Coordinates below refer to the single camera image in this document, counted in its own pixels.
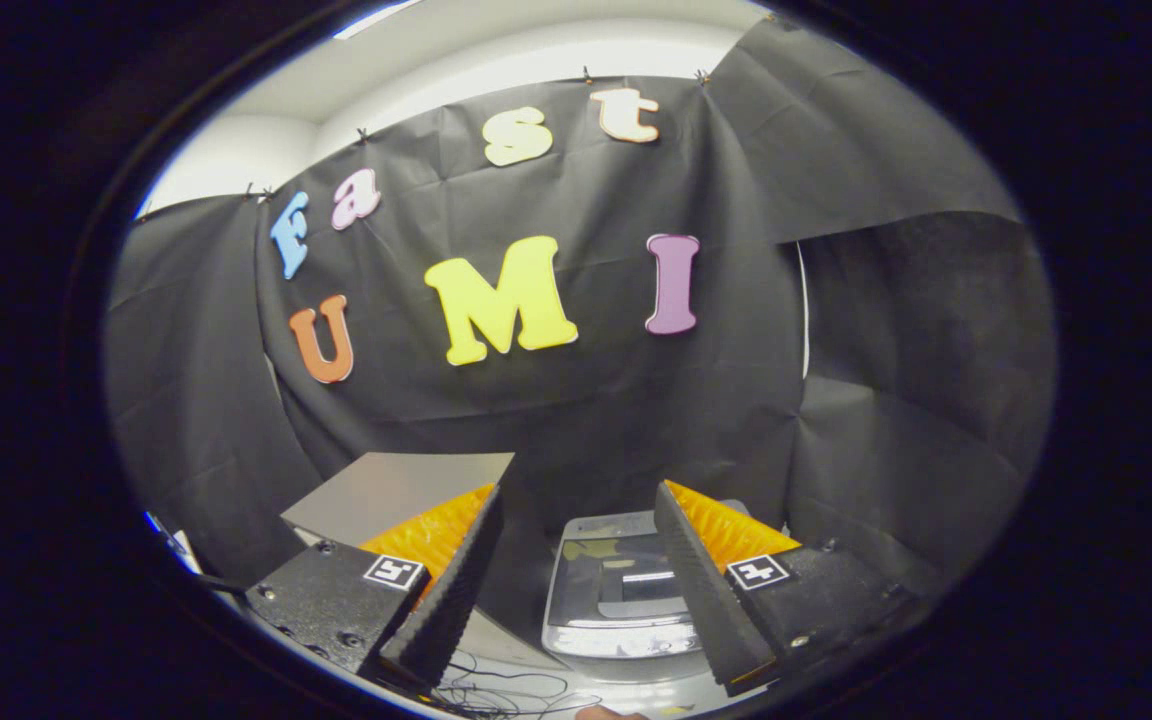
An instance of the letter u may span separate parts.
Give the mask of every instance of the letter u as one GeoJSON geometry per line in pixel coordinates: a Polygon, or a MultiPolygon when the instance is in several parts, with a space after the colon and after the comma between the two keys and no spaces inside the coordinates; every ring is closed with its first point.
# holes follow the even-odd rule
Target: letter u
{"type": "Polygon", "coordinates": [[[346,300],[343,295],[333,295],[319,305],[323,316],[328,319],[332,331],[332,342],[338,356],[328,362],[323,356],[319,338],[314,335],[314,310],[306,306],[288,320],[291,332],[296,334],[296,346],[301,348],[301,358],[305,361],[305,370],[319,382],[340,382],[353,372],[353,346],[349,343],[349,328],[344,324],[346,300]]]}

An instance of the purple letter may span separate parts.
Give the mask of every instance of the purple letter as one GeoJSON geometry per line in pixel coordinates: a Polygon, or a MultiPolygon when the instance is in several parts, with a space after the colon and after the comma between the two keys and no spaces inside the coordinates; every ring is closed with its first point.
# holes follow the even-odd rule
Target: purple letter
{"type": "Polygon", "coordinates": [[[657,256],[657,309],[647,319],[647,332],[673,334],[696,325],[691,314],[691,258],[700,242],[690,234],[654,234],[647,251],[657,256]]]}

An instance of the scale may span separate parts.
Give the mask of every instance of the scale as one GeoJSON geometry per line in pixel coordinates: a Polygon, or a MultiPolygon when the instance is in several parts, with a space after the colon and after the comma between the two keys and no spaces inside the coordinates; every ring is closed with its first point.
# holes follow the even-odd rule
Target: scale
{"type": "MultiPolygon", "coordinates": [[[[723,501],[746,511],[741,501],[723,501]]],[[[541,644],[605,682],[708,670],[652,511],[576,518],[563,528],[541,644]]]]}

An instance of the letter m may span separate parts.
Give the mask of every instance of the letter m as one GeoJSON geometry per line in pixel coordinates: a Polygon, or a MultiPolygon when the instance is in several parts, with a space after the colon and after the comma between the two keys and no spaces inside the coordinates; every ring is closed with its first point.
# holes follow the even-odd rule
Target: letter m
{"type": "Polygon", "coordinates": [[[425,285],[444,302],[452,365],[477,363],[488,348],[473,336],[471,324],[499,353],[513,342],[513,320],[522,318],[518,344],[526,350],[566,344],[576,340],[576,325],[563,314],[554,283],[558,242],[548,236],[524,237],[503,252],[497,287],[463,258],[444,260],[425,272],[425,285]]]}

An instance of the white ceiling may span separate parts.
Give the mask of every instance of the white ceiling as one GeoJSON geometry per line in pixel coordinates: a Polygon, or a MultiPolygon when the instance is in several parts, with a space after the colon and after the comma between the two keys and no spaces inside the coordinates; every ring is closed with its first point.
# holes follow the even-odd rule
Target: white ceiling
{"type": "MultiPolygon", "coordinates": [[[[371,88],[482,41],[593,18],[666,18],[744,32],[767,9],[745,0],[420,0],[328,40],[251,86],[225,114],[324,122],[371,88]]],[[[573,68],[571,77],[579,77],[573,68]]]]}

